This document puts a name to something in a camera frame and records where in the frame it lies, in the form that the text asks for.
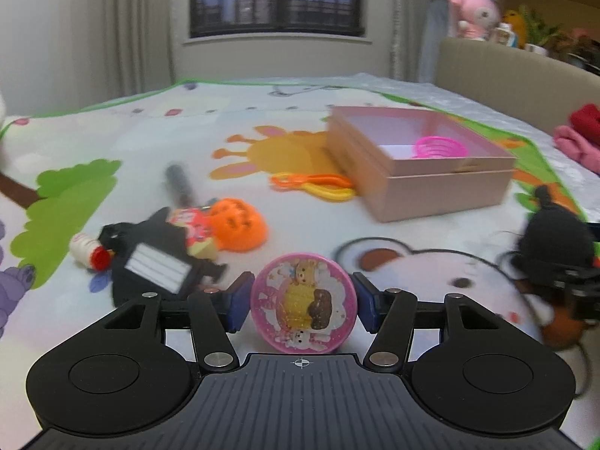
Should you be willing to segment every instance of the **beige headboard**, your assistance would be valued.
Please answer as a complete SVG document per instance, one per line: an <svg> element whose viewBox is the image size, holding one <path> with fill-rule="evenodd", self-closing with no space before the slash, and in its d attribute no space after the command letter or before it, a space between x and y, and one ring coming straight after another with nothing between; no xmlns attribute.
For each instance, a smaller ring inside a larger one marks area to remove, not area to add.
<svg viewBox="0 0 600 450"><path fill-rule="evenodd" d="M600 105L600 76L479 40L444 39L435 84L549 134L584 104Z"/></svg>

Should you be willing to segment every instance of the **window sill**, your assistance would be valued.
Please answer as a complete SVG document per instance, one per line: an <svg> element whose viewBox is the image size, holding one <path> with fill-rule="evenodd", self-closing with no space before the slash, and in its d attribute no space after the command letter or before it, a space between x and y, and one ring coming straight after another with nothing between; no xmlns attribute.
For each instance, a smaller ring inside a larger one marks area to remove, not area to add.
<svg viewBox="0 0 600 450"><path fill-rule="evenodd" d="M373 41L367 37L352 37L347 35L334 35L326 33L304 33L304 32L250 32L232 33L224 35L211 35L207 37L196 37L187 39L183 45L203 44L205 42L239 41L239 40L274 40L274 39L309 39L312 41L336 41L353 42L355 44L372 44Z"/></svg>

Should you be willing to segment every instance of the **pink slinky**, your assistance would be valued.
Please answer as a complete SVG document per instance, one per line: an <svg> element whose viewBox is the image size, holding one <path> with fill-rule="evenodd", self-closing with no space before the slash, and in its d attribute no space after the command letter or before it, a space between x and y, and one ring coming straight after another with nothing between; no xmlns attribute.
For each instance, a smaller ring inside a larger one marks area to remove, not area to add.
<svg viewBox="0 0 600 450"><path fill-rule="evenodd" d="M443 159L466 157L467 147L447 136L424 136L413 146L415 159Z"/></svg>
<svg viewBox="0 0 600 450"><path fill-rule="evenodd" d="M600 174L600 149L589 143L571 127L560 125L554 130L554 145L569 159Z"/></svg>

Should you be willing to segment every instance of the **white bottle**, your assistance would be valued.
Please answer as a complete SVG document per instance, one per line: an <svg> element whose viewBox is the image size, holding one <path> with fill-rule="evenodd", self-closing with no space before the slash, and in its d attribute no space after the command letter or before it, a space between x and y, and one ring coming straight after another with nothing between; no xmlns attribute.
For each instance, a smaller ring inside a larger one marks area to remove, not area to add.
<svg viewBox="0 0 600 450"><path fill-rule="evenodd" d="M512 31L512 25L500 22L498 26L491 31L490 42L495 42L507 47L515 47L517 36Z"/></svg>

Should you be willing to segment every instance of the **yellow stuffed toy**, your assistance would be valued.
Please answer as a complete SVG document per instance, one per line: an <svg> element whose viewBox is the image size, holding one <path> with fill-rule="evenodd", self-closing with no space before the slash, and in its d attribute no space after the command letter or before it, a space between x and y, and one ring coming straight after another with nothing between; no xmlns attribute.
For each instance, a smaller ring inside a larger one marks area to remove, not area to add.
<svg viewBox="0 0 600 450"><path fill-rule="evenodd" d="M515 10L508 10L502 17L504 23L508 23L512 27L512 31L517 36L517 46L519 49L525 49L527 43L527 26L523 16Z"/></svg>

